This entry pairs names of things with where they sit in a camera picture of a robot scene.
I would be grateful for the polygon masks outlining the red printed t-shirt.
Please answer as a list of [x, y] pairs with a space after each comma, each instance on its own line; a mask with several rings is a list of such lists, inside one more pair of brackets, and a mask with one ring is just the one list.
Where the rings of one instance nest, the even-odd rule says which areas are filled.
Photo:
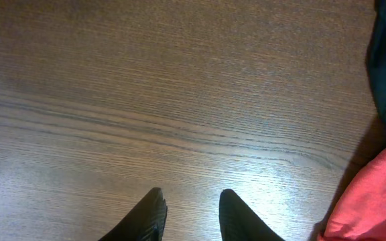
[[386, 240], [386, 148], [353, 177], [317, 239]]

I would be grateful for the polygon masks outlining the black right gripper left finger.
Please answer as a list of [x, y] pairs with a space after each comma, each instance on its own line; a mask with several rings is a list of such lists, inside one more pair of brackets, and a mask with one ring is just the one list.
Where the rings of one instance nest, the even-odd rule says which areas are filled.
[[154, 187], [99, 241], [162, 241], [167, 214], [162, 189]]

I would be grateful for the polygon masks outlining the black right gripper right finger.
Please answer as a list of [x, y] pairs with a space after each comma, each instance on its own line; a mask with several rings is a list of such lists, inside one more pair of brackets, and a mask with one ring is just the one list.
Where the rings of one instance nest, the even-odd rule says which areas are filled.
[[283, 241], [232, 189], [221, 192], [218, 214], [223, 241]]

